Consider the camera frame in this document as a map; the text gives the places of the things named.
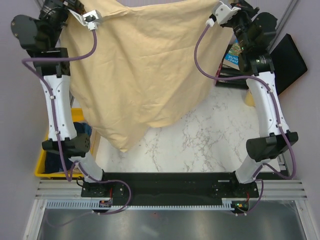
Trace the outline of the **cream yellow t-shirt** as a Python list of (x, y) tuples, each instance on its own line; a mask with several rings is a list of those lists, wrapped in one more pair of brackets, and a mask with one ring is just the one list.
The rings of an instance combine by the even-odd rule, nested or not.
[[(232, 38), (230, 28), (211, 27), (214, 0), (184, 0), (138, 6), (116, 0), (85, 0), (101, 13), (97, 47), (70, 64), (70, 91), (86, 121), (122, 152), (147, 129), (174, 124), (201, 103)], [(88, 53), (93, 34), (74, 17), (60, 36), (72, 57)]]

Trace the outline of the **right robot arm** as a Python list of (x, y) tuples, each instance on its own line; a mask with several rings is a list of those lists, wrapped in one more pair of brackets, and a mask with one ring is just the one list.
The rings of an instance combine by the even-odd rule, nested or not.
[(297, 132), (286, 123), (275, 83), (275, 67), (268, 51), (276, 36), (277, 18), (268, 12), (259, 13), (245, 0), (231, 4), (236, 11), (223, 24), (230, 27), (239, 43), (239, 70), (252, 94), (259, 123), (259, 137), (246, 142), (247, 157), (235, 171), (236, 180), (229, 184), (235, 197), (247, 191), (247, 185), (256, 180), (264, 166), (282, 153), (289, 151), (292, 159), (291, 180), (297, 172), (296, 156), (292, 146), (298, 141)]

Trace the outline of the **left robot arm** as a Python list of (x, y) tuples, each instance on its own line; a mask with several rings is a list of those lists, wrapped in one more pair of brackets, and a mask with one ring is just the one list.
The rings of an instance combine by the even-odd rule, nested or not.
[[(70, 15), (93, 34), (93, 47), (84, 55), (70, 57), (67, 48), (57, 46)], [(22, 64), (39, 78), (44, 92), (49, 130), (42, 149), (60, 156), (67, 181), (73, 178), (73, 169), (66, 166), (65, 160), (69, 159), (72, 168), (78, 166), (85, 182), (93, 183), (92, 191), (104, 197), (110, 185), (102, 180), (104, 171), (90, 153), (90, 137), (75, 129), (70, 104), (70, 62), (86, 59), (96, 51), (96, 30), (101, 19), (97, 10), (86, 12), (79, 0), (46, 0), (38, 18), (16, 15), (10, 28), (29, 55), (22, 59)]]

